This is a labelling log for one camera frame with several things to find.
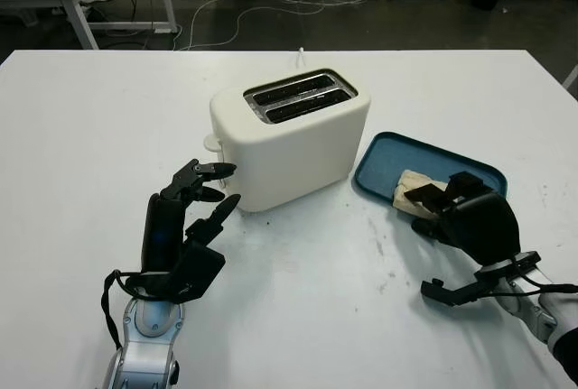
blue tray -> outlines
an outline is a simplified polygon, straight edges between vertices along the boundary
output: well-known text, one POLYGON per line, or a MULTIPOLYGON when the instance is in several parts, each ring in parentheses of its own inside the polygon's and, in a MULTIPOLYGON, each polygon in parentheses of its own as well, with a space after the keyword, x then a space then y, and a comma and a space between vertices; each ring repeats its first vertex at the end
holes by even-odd
POLYGON ((493 166, 393 132, 383 132, 373 138, 355 171, 354 181, 364 191, 391 204, 404 170, 446 183, 451 175, 467 171, 480 177, 502 197, 506 197, 508 190, 506 177, 493 166))

toaster slot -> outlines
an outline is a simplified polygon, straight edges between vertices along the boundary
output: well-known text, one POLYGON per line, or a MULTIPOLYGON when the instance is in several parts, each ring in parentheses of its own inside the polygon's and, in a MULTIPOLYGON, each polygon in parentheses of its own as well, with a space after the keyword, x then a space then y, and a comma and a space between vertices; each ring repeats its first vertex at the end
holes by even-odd
POLYGON ((315 89, 323 89, 335 85, 327 75, 315 76, 306 80, 299 80, 279 88, 273 88, 253 95, 253 100, 259 106, 264 107, 291 97, 299 96, 315 89))
POLYGON ((325 107, 337 105, 350 98, 351 96, 343 89, 334 89, 319 96, 309 97, 301 102, 270 109, 266 112, 266 116, 272 123, 283 123, 283 121, 290 120, 297 116, 303 116, 325 107))

toaster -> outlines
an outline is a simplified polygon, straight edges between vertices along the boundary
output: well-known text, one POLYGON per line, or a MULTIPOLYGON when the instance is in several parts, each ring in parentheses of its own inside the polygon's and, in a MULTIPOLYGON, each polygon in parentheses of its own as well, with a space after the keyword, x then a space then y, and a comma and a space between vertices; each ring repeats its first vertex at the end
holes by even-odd
POLYGON ((210 101, 205 147, 237 165, 224 185, 241 194, 238 206, 266 210, 348 176, 369 103, 333 69, 226 89, 210 101))

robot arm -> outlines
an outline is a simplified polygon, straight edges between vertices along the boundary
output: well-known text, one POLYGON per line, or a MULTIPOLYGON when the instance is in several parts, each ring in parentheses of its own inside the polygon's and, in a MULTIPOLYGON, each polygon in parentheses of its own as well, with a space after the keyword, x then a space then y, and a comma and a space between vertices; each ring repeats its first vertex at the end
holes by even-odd
POLYGON ((467 172, 453 175, 446 191, 426 185, 406 197, 438 215, 414 220, 415 232, 463 250, 482 266, 476 282, 458 290, 443 288, 439 279, 422 282, 423 296, 449 306, 494 297, 548 345, 578 384, 578 286, 553 284, 538 269, 537 252, 520 252, 516 217, 506 200, 467 172))
POLYGON ((240 199, 239 195, 224 199, 203 183, 226 178, 235 168, 230 163, 201 165, 193 160, 149 199, 142 271, 115 270, 105 280, 101 305, 117 352, 103 389, 165 389, 177 384, 180 367, 172 346, 185 319, 184 303, 202 296, 225 264, 223 255, 206 246, 222 231, 222 222, 240 199), (210 217, 187 228, 183 240, 185 210, 195 200, 223 201, 210 217), (133 297, 123 316, 124 344, 109 313, 108 289, 114 281, 133 297))

gray floor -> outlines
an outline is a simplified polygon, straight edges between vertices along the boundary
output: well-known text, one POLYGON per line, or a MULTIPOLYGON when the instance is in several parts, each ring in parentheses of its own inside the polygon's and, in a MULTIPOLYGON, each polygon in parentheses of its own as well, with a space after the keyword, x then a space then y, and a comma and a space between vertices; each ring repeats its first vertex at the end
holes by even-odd
MULTIPOLYGON (((190 44, 191 19, 207 2, 173 0, 173 3, 177 21, 183 27, 176 40, 179 49, 190 44)), ((241 12, 257 6, 274 9, 244 14, 234 41, 196 49, 525 49, 559 81, 578 63, 576 0, 501 0, 491 12, 472 7, 469 0, 367 0, 324 8, 266 0, 222 0, 198 12, 192 44, 227 41, 237 29, 241 12)), ((97 5, 99 12, 93 12, 91 18, 97 20, 103 14, 109 19, 126 19, 131 8, 129 0, 114 0, 97 5)), ((137 19, 150 20, 153 13, 158 20, 163 17, 162 11, 161 0, 137 0, 137 19)), ((0 62, 14 49, 79 48, 64 16, 52 16, 47 10, 38 13, 41 23, 24 30, 18 19, 0 17, 0 62)), ((151 36, 147 32, 130 37, 120 35, 121 32, 102 32, 98 34, 98 44, 112 49, 142 49, 144 43, 152 50, 173 48, 173 35, 151 36)), ((576 84, 571 91, 576 96, 576 84)))

